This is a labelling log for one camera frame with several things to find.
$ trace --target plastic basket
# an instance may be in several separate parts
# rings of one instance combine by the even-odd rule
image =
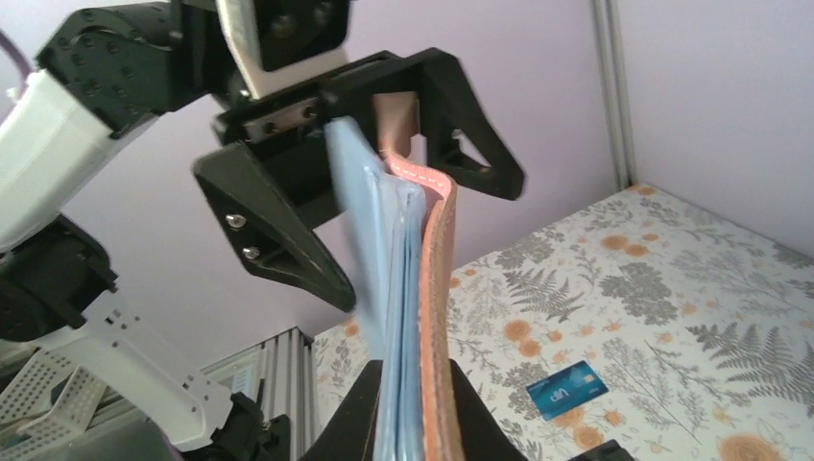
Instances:
[[[67,377],[57,401],[51,392]],[[0,448],[0,461],[31,459],[84,433],[107,386],[54,352],[35,353],[0,395],[0,435],[17,441]]]

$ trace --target tablecloth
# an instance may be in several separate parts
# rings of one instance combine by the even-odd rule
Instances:
[[[814,260],[648,185],[454,273],[450,356],[530,460],[814,460]],[[316,337],[320,421],[368,360]],[[550,421],[526,386],[586,360],[610,391]]]

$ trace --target dark triangular object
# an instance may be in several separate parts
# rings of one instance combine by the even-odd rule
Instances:
[[[427,165],[464,187],[516,200],[523,192],[525,174],[481,109],[461,63],[435,48],[422,54],[419,110]],[[468,137],[489,165],[461,152],[456,130]]]
[[[353,310],[355,296],[345,272],[245,143],[200,158],[193,173],[250,274],[296,286],[345,312]]]

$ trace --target wall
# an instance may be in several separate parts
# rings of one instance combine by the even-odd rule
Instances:
[[[106,3],[13,2],[0,27],[32,55],[70,11]],[[350,30],[352,59],[431,46],[456,54],[528,173],[516,203],[462,192],[458,264],[613,192],[588,1],[362,0]],[[291,326],[313,334],[343,319],[306,293],[250,277],[227,246],[190,174],[217,147],[216,111],[207,99],[166,115],[67,207],[110,251],[122,294],[199,365]],[[352,273],[340,224],[318,234]]]
[[[616,3],[639,179],[814,255],[814,2]]]

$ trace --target blue card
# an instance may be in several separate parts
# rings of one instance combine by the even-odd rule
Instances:
[[[606,394],[608,387],[584,360],[528,387],[545,421]]]

